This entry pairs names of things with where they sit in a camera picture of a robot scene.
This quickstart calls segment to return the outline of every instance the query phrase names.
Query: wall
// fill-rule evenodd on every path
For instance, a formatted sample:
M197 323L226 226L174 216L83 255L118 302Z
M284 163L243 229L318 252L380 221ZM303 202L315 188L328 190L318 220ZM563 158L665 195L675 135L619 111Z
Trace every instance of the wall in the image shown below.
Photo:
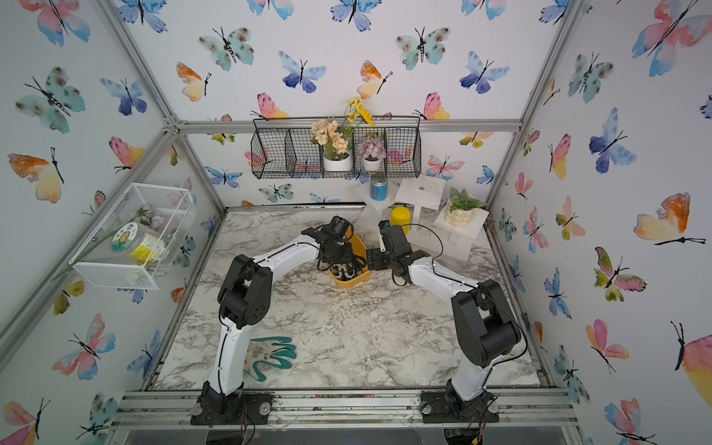
M518 292L534 332L543 328L541 346L548 351L545 356L556 382L585 386L590 400L574 396L574 408L585 436L596 444L623 444L620 434L655 434L649 441L657 444L709 442L706 422L712 414L712 329L708 314L712 303L705 277L711 251L708 244L692 241L659 243L681 236L706 237L704 224L712 216L705 180L712 162L707 150L712 121L705 118L709 117L708 96L712 93L708 76L712 68L712 36L708 35L712 4L696 3L669 34L663 53L670 51L676 59L670 71L660 73L661 65L654 56L633 55L642 30L663 23L648 28L651 33L659 32L651 35L654 45L674 20L656 19L654 11L662 18L666 3L679 4L682 9L688 5L672 0L598 2L584 16L556 70L562 91L539 108L533 127L540 137L526 157L518 150L493 208L498 227L502 208L516 226L510 241L504 231L497 230L498 240L510 265L518 258L523 287ZM681 43L676 49L672 39ZM586 103L576 91L572 97L567 95L567 83L574 74L577 55L582 53L590 61L591 51L600 53L597 63L612 63L614 68L600 79L600 91ZM612 108L617 109L617 128L609 126L605 141L593 139L604 135L602 124ZM612 145L607 151L618 163L609 164L608 171L601 173L604 163L597 169L600 155L592 154L591 142L600 151L621 131L617 144L634 156ZM556 148L564 135L571 136L570 151L564 158L565 175L561 156L556 157L550 173L548 145ZM603 142L601 148L597 148L598 142ZM533 180L524 193L526 200L515 190L520 172L526 181ZM689 194L689 205L684 195L675 198L678 194ZM557 214L564 214L567 197L575 211L573 222L585 230L583 234L569 224L568 228L583 234L571 236L569 241L562 237L562 226L556 221ZM675 198L674 203L661 204L669 197ZM661 206L666 210L656 214ZM537 244L532 253L523 229L534 209L538 223L544 223L539 230L548 245L541 248ZM606 299L607 276L601 278L601 287L594 285L594 269L603 269L595 250L599 247L609 255L614 270L622 260L622 268L629 269L621 273L639 277L613 280L624 289L623 298L618 295L612 300L611 286L611 300ZM552 283L554 292L548 292L545 280L552 280L556 270L560 288L557 292ZM556 316L550 312L552 298L548 296L556 293L564 293L562 302L570 318L558 306ZM604 325L596 325L597 320L607 324L607 338L595 335L604 332ZM682 343L671 322L678 330L682 324ZM609 371L604 358L592 348L587 326L593 330L593 341L610 356L606 360L615 372ZM573 368L575 378L564 380L566 373L557 373L556 361L564 362L557 356L560 345L570 362L559 371ZM619 409L623 414L616 418Z

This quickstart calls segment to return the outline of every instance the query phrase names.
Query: marble surface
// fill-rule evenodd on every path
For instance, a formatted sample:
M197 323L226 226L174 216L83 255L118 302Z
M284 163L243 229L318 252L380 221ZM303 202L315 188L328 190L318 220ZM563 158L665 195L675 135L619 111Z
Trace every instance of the marble surface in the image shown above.
M264 253L333 215L356 221L360 212L228 213L154 389L199 389L209 376L220 334L216 297L235 255ZM435 211L422 215L431 221L435 217ZM366 246L378 246L376 234L357 234ZM467 264L437 261L480 281L502 281L484 232ZM271 308L252 338L271 336L291 337L297 357L290 360L290 369L260 365L266 380L245 374L246 387L441 386L463 357L448 303L416 286L396 286L390 271L376 271L364 283L342 290L326 272L315 270L315 261L273 284ZM251 342L248 363L265 358L268 347ZM523 347L523 342L516 345L513 355ZM528 354L496 367L489 380L492 385L538 383Z

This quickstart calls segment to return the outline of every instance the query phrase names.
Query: blue butterfly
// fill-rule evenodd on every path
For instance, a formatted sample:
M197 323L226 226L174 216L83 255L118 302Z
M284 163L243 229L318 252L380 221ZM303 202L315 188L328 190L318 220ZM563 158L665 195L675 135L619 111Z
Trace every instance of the blue butterfly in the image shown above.
M136 111L138 112L146 112L148 105L146 105L143 99L138 98L143 95L138 80L132 83L131 86L127 86L125 79L121 80L122 85L108 79L101 79L100 82L109 90L111 97L121 99L119 102L119 112L124 116L133 114L132 107L136 107Z
M359 31L368 31L371 29L371 21L366 17L365 13L371 12L376 5L381 4L381 0L339 0L342 4L331 8L333 21L344 21L346 17L354 19L356 29Z
M554 272L554 281L549 281L549 278L544 281L544 289L551 294L549 295L549 298L551 298L549 311L551 312L551 315L556 315L559 312L559 309L561 309L562 314L566 315L568 318L571 318L569 308L566 306L566 302L564 302L564 298L566 297L563 292L559 291L560 286L561 280L559 278L559 268L556 268L556 272Z
M472 85L477 85L477 93L484 94L490 90L490 82L503 78L509 73L509 67L504 68L489 68L494 61L487 61L482 64L480 58L474 51L470 51L467 55L467 69L470 70L470 75L460 79L460 85L465 88L470 88Z
M477 178L477 184L489 184L492 182L494 179L494 172L490 167L487 167L486 165L482 166L482 172L484 173L484 176L480 176Z
M284 51L279 52L279 58L282 61L282 68L289 71L286 77L282 78L282 81L289 88L297 88L297 85L302 84L302 89L307 93L314 93L316 91L316 85L312 80L319 80L323 75L326 74L326 67L324 65L318 66L316 68L306 68L304 65L308 61L301 63L296 63L294 59L287 56Z
M223 172L221 173L210 167L205 167L205 170L207 170L208 173L213 175L213 177L210 178L210 182L215 185L227 184L233 189L240 187L240 184L238 184L235 179L242 176L242 173L228 173L227 170L223 170Z
M141 357L138 357L133 362L129 363L126 367L127 371L138 372L143 368L143 378L146 379L148 375L148 369L153 363L153 359L158 355L158 348L161 346L161 331L156 329L153 334L153 339L151 340L151 347L145 346L146 349L143 350Z
M591 142L588 144L592 155L600 153L600 156L596 159L596 171L599 173L608 171L609 161L613 161L616 165L630 165L638 159L636 155L616 143L627 137L621 137L622 130L616 135L617 131L618 109L613 107L608 120L603 124L603 136L591 136Z
M154 14L163 8L166 4L166 0L121 0L126 3L124 6L119 8L119 14L128 23L135 23L139 15L141 15L141 24L143 24L143 19L146 19L146 23L149 24L153 31L157 33L162 33L166 31L166 24L163 20L156 17Z

